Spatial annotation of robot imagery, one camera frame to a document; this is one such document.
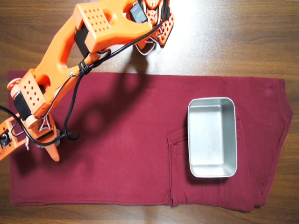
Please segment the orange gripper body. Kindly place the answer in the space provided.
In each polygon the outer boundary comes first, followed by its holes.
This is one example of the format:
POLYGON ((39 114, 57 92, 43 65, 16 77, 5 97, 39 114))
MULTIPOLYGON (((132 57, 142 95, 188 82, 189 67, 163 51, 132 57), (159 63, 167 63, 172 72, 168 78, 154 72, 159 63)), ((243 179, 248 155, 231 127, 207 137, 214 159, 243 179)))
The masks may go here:
POLYGON ((31 128, 28 128, 28 133, 41 143, 52 141, 60 136, 60 130, 57 129, 53 116, 38 120, 31 128))

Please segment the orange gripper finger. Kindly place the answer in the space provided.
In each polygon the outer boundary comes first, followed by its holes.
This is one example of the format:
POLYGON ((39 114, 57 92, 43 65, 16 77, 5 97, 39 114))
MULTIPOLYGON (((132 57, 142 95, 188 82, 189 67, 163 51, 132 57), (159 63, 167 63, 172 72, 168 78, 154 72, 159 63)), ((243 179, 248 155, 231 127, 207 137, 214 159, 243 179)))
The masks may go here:
POLYGON ((46 146, 45 150, 47 151, 47 153, 49 154, 49 156, 52 158, 53 161, 58 162, 60 160, 60 156, 55 143, 46 146))

